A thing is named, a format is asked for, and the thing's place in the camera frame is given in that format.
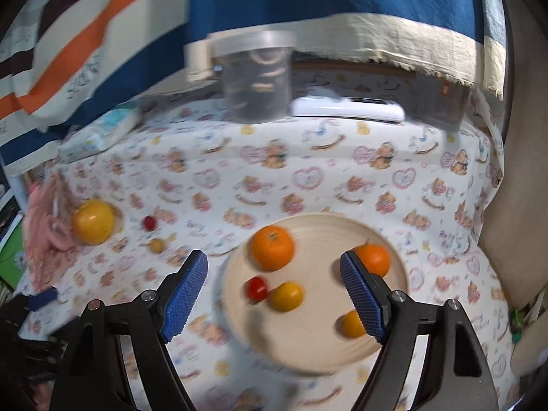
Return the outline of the white flat device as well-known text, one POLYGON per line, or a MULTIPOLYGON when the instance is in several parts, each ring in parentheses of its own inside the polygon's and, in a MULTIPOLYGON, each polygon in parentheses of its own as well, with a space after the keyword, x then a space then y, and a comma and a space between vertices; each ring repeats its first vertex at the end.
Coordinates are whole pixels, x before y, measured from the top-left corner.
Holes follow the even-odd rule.
POLYGON ((329 98, 307 96, 291 104, 295 117, 346 118, 402 123, 406 113, 397 102, 376 98, 329 98))

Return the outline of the pink plastic bag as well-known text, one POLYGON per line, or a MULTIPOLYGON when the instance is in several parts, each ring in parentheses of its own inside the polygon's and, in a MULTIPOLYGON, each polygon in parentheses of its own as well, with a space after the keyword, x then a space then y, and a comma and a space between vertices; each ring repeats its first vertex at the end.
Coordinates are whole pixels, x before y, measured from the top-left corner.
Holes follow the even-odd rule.
POLYGON ((60 173, 30 187, 22 234, 33 293, 53 287, 76 263, 79 246, 69 225, 74 206, 60 173))

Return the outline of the small yellow orange fruit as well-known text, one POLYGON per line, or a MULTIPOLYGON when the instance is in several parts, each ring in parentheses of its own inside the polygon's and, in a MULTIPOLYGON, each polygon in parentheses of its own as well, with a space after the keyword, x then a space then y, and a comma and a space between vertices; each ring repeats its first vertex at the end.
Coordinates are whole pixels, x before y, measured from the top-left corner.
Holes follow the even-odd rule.
POLYGON ((287 281, 269 293, 269 307, 279 313, 291 312, 304 301, 304 290, 296 282, 287 281))

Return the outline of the large orange mandarin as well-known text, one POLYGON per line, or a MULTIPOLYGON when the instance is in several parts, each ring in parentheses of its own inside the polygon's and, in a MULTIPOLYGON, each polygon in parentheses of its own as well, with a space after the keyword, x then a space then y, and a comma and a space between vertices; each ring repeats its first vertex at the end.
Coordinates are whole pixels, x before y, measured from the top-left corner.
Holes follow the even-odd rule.
POLYGON ((267 225, 251 238, 249 249, 253 260, 265 272, 282 269, 295 256, 295 242, 283 227, 267 225))

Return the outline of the teddy bear print cloth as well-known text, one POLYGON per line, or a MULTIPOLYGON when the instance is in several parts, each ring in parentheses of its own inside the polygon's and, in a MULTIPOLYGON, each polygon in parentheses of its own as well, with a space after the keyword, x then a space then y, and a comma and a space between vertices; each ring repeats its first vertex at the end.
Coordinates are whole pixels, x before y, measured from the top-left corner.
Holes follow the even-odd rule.
POLYGON ((237 343, 223 313, 227 258, 264 225, 313 212, 376 229, 400 254, 416 301, 461 302, 488 359, 499 403, 513 394, 512 339, 501 282, 479 248, 483 213, 503 177, 501 104, 475 95, 460 129, 423 123, 228 119, 215 88, 143 102, 146 122, 107 152, 60 171, 80 199, 111 202, 123 225, 84 248, 57 282, 59 298, 27 318, 44 339, 92 299, 118 303, 156 288, 187 254, 209 259, 184 332, 169 344, 201 410, 346 410, 369 376, 361 360, 303 378, 237 343), (154 216, 157 228, 142 227, 154 216), (164 252, 147 247, 153 238, 164 252))

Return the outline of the striped blue white towel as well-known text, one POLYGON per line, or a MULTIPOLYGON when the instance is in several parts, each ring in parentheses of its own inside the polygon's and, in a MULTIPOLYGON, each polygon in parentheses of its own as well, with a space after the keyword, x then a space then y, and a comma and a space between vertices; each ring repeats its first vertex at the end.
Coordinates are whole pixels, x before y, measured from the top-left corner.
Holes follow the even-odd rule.
POLYGON ((295 35, 298 51, 389 62, 501 97, 501 0, 22 0, 1 35, 1 162, 22 174, 56 157, 73 126, 213 72, 213 43, 295 35))

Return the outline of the cream round plate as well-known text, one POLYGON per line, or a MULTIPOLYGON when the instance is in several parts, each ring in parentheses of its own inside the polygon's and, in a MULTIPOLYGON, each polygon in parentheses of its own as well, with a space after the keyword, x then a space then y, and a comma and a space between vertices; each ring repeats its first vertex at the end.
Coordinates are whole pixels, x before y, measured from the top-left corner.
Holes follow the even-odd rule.
POLYGON ((391 257, 386 284, 408 291, 408 275, 397 250, 369 226, 336 214, 300 214, 278 225, 295 241, 295 256, 285 267, 262 271, 248 243, 234 250, 227 263, 222 305, 233 335, 274 363, 307 374, 331 374, 378 352, 373 337, 347 339, 337 329, 354 307, 340 276, 339 259, 366 242, 380 244, 391 257), (244 285, 254 276, 266 279, 269 288, 287 281, 299 284, 303 303, 287 313, 271 309, 266 301, 250 303, 244 285))

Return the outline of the red cherry tomato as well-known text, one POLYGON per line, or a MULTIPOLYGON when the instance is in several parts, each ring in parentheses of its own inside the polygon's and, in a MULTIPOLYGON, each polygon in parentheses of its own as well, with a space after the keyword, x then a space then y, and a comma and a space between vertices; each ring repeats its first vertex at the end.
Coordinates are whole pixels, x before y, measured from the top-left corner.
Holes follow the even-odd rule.
POLYGON ((251 303, 260 303, 269 296, 269 285, 262 276, 254 276, 244 284, 244 294, 251 303))

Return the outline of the clear plastic container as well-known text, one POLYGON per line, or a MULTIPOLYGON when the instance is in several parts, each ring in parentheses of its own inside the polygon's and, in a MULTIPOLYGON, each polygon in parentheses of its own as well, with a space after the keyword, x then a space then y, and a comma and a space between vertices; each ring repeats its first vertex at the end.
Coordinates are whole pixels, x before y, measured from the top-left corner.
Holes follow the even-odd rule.
POLYGON ((234 121, 267 123, 285 117, 292 101, 295 35, 256 31, 219 38, 213 57, 234 121))

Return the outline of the yellow apple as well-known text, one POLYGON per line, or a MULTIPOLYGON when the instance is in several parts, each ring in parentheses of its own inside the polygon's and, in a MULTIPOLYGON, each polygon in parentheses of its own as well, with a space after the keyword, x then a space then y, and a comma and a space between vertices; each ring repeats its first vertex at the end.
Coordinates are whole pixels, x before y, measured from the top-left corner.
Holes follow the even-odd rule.
POLYGON ((73 233, 87 245, 96 246, 106 241, 112 234, 115 217, 108 203, 100 199, 90 199, 73 214, 73 233))

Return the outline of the white wet wipes pack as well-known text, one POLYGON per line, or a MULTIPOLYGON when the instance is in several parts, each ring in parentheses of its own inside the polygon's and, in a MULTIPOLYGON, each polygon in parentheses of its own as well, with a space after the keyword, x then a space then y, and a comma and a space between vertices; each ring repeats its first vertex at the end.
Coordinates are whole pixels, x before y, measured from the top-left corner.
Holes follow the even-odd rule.
POLYGON ((59 158, 70 163, 101 153, 118 143, 141 119, 141 110, 135 104, 124 104, 112 109, 71 133, 59 145, 59 158))

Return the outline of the small red cherry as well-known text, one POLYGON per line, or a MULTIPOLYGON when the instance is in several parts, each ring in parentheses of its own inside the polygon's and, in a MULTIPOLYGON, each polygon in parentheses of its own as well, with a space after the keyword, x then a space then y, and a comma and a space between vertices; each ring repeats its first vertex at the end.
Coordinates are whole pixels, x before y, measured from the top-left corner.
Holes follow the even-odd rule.
POLYGON ((144 230, 151 232, 157 228, 157 220, 154 216, 147 215, 142 220, 142 227, 144 230))

